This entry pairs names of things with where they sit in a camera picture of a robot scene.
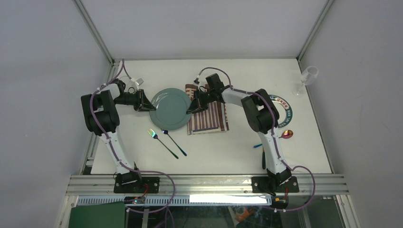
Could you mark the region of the large teal plate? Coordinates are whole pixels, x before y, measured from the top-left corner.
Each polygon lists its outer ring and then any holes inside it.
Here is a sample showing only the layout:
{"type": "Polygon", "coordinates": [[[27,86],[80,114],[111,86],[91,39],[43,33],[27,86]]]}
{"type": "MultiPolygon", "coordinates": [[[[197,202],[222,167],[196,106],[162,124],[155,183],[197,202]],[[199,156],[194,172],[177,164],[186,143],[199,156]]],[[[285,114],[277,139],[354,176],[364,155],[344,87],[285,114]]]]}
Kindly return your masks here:
{"type": "Polygon", "coordinates": [[[191,118],[187,114],[191,100],[178,88],[166,88],[159,91],[151,100],[155,110],[150,111],[151,121],[160,129],[175,131],[184,127],[191,118]]]}

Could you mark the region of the iridescent fork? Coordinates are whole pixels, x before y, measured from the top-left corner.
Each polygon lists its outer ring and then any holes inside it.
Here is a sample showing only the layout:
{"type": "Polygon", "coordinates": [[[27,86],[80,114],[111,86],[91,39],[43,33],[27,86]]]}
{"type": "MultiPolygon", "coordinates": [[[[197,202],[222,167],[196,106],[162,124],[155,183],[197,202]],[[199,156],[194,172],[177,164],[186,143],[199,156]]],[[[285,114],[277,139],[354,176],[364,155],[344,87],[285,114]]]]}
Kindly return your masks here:
{"type": "Polygon", "coordinates": [[[149,133],[149,135],[150,135],[153,139],[155,139],[155,140],[157,140],[159,143],[161,143],[161,144],[163,145],[163,147],[164,147],[165,149],[167,149],[168,152],[169,152],[173,157],[175,157],[176,159],[179,159],[179,157],[178,157],[172,150],[170,150],[170,149],[159,139],[158,134],[157,134],[153,129],[149,129],[149,130],[148,130],[148,133],[149,133]]]}
{"type": "Polygon", "coordinates": [[[178,145],[178,143],[171,137],[168,130],[162,129],[163,134],[167,135],[172,142],[177,146],[177,148],[182,152],[184,156],[187,156],[187,153],[178,145]]]}

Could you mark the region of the gold knife dark handle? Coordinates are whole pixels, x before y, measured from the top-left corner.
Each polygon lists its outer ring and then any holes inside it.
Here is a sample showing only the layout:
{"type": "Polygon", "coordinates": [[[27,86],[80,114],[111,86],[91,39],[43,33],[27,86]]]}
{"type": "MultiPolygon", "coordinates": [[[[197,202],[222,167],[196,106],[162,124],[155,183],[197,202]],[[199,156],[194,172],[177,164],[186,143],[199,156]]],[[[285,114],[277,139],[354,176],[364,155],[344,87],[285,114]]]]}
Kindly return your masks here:
{"type": "Polygon", "coordinates": [[[266,153],[264,149],[262,149],[262,169],[266,169],[266,153]]]}

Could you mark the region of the white green-rimmed small plate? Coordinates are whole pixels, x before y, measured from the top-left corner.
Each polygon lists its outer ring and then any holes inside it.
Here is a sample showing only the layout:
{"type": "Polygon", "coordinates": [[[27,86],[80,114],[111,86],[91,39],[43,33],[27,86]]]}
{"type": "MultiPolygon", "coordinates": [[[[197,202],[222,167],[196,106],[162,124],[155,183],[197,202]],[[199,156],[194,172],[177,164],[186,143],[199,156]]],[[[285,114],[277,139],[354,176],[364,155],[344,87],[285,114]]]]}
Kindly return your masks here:
{"type": "Polygon", "coordinates": [[[280,114],[278,128],[283,128],[289,125],[293,118],[293,109],[288,101],[278,95],[269,95],[272,102],[281,106],[283,112],[280,114]]]}

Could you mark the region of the iridescent spoon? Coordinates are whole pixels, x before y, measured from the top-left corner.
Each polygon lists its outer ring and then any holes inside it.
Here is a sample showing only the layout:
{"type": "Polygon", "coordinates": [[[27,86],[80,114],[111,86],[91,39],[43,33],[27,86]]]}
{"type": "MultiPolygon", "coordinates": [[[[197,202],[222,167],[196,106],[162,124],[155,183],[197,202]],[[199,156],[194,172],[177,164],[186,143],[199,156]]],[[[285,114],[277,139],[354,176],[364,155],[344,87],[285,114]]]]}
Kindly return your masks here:
{"type": "MultiPolygon", "coordinates": [[[[281,135],[281,138],[283,138],[283,139],[289,139],[289,138],[291,138],[293,135],[294,135],[294,132],[293,132],[292,130],[285,130],[285,131],[283,132],[283,134],[281,135]]],[[[257,145],[254,145],[253,148],[258,148],[258,147],[261,147],[261,146],[262,146],[262,144],[257,144],[257,145]]]]}

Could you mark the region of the clear wine glass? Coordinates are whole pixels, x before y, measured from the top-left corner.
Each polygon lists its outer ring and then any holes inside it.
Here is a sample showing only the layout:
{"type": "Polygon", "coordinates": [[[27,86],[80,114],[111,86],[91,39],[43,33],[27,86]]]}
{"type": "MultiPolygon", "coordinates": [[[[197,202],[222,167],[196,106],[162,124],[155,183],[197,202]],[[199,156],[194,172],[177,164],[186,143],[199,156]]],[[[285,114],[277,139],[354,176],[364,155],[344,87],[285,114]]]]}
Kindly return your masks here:
{"type": "Polygon", "coordinates": [[[307,86],[313,84],[317,79],[319,69],[315,66],[308,66],[300,77],[300,84],[292,90],[292,93],[296,97],[302,97],[307,93],[307,86]]]}

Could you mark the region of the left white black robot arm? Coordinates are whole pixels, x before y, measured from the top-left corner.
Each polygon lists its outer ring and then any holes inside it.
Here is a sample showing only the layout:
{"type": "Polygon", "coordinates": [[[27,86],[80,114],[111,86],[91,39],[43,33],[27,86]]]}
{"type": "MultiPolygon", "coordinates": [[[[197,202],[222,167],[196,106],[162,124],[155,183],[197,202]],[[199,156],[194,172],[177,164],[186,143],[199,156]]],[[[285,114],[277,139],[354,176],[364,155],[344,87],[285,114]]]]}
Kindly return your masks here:
{"type": "Polygon", "coordinates": [[[120,142],[120,118],[116,105],[132,106],[138,112],[155,111],[156,107],[147,99],[144,90],[129,93],[125,87],[123,81],[115,79],[94,94],[81,96],[81,105],[87,129],[99,137],[111,154],[116,166],[116,180],[131,193],[137,193],[143,187],[143,180],[136,163],[127,159],[120,142]]]}

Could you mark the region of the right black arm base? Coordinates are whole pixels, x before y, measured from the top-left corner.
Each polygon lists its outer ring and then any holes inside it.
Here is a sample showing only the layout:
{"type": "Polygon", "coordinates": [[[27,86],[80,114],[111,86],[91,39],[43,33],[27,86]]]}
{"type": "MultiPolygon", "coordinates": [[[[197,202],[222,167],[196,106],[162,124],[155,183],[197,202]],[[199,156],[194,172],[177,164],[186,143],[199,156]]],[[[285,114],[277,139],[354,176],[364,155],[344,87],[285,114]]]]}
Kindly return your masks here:
{"type": "Polygon", "coordinates": [[[295,176],[291,176],[291,178],[282,184],[276,184],[275,181],[268,176],[254,176],[251,178],[251,186],[253,193],[277,194],[299,192],[299,185],[295,176]]]}

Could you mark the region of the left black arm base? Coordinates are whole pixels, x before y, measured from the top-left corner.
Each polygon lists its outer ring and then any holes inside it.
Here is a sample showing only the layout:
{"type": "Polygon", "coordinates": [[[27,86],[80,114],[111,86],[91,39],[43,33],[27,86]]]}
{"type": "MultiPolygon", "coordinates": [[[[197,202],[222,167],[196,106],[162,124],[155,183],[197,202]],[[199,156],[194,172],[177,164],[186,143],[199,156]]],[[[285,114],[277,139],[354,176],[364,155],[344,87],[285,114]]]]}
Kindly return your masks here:
{"type": "Polygon", "coordinates": [[[137,172],[118,173],[114,193],[159,193],[160,178],[142,176],[137,172]]]}

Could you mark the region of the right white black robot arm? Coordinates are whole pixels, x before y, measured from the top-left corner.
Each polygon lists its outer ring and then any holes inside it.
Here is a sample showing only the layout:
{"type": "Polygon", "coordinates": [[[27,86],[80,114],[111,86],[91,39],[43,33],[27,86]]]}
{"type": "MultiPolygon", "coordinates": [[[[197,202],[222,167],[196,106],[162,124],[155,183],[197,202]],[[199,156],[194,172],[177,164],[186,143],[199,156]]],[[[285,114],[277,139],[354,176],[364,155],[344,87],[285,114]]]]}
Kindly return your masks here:
{"type": "Polygon", "coordinates": [[[250,128],[256,132],[265,151],[266,171],[269,176],[268,186],[273,192],[281,192],[291,178],[291,169],[286,165],[279,145],[279,114],[266,90],[248,92],[224,85],[218,74],[208,77],[208,89],[194,92],[187,114],[198,113],[208,109],[208,104],[221,102],[243,108],[250,128]]]}

